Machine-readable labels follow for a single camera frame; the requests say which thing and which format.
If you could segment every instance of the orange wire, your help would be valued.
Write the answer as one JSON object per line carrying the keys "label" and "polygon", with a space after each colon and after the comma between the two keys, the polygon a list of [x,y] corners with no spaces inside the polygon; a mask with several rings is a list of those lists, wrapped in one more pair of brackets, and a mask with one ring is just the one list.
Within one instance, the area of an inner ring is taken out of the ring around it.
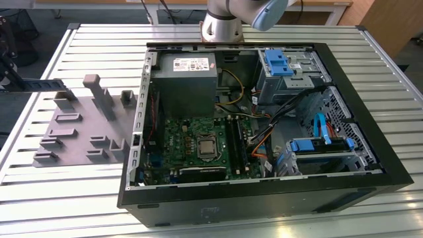
{"label": "orange wire", "polygon": [[[253,112],[253,111],[254,111],[254,108],[256,108],[256,105],[252,105],[250,114],[252,114],[253,116],[261,117],[262,114],[256,114],[256,113]],[[270,115],[269,115],[269,114],[264,114],[264,117],[270,118]]]}
{"label": "orange wire", "polygon": [[266,155],[264,155],[264,154],[253,154],[252,156],[266,158]]}
{"label": "orange wire", "polygon": [[253,156],[253,154],[256,153],[260,145],[264,143],[266,137],[269,137],[269,135],[272,134],[273,129],[269,131],[269,133],[264,136],[262,140],[260,141],[260,143],[257,144],[256,148],[253,149],[253,151],[250,152],[250,155]]}
{"label": "orange wire", "polygon": [[327,127],[328,127],[328,129],[329,129],[331,137],[336,136],[335,130],[333,130],[333,128],[332,128],[332,125],[331,125],[328,122],[325,123],[325,125],[327,125]]}

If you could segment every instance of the blue drive latch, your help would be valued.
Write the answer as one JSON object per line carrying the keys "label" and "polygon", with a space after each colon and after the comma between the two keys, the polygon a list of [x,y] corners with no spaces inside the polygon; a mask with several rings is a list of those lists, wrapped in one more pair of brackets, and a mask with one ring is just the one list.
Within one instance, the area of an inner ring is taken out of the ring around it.
{"label": "blue drive latch", "polygon": [[270,76],[292,76],[293,71],[288,66],[288,58],[281,50],[264,50],[265,61],[270,68]]}

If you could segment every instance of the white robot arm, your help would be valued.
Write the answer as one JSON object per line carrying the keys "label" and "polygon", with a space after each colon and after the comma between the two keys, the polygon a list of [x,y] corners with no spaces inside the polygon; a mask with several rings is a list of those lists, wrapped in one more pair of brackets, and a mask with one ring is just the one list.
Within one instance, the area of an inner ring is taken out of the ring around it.
{"label": "white robot arm", "polygon": [[296,0],[209,0],[201,26],[208,42],[238,42],[241,21],[258,31],[266,31],[278,21],[285,8]]}

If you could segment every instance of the case label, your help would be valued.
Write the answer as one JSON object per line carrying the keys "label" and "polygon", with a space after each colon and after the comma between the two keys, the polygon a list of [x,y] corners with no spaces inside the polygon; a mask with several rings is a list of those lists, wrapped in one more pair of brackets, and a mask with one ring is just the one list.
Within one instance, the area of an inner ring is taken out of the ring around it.
{"label": "case label", "polygon": [[182,58],[173,60],[173,71],[206,71],[209,58]]}

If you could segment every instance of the aluminum slotted table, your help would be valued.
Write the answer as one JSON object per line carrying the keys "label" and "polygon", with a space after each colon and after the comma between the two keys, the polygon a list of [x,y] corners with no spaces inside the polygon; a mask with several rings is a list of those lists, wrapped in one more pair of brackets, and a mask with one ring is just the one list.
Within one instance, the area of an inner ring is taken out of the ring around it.
{"label": "aluminum slotted table", "polygon": [[[146,42],[198,41],[197,25],[80,25],[68,29],[42,79],[76,96],[85,74],[112,95],[138,91]],[[355,27],[244,27],[245,41],[328,44],[415,183],[339,213],[145,228],[117,209],[121,164],[33,168],[56,104],[32,94],[0,152],[0,235],[10,237],[420,237],[423,235],[423,96],[365,31]]]}

